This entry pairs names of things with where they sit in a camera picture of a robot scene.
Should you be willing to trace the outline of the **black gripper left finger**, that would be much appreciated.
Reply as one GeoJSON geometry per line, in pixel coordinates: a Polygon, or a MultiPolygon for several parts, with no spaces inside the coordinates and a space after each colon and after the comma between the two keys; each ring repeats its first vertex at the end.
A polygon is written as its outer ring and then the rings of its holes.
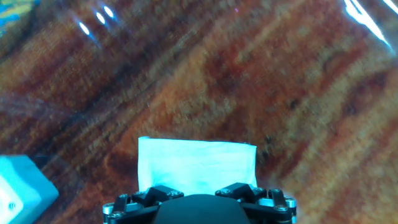
{"type": "Polygon", "coordinates": [[[183,196],[183,192],[164,185],[134,194],[121,194],[113,203],[103,205],[103,223],[152,223],[162,203],[183,196]]]}

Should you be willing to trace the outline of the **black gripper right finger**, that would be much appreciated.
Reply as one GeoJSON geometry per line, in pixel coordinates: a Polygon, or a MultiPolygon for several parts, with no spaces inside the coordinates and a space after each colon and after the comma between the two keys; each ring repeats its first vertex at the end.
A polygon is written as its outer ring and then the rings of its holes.
{"type": "Polygon", "coordinates": [[[297,201],[284,195],[281,189],[267,190],[237,182],[217,190],[215,195],[236,200],[250,223],[297,223],[297,201]]]}

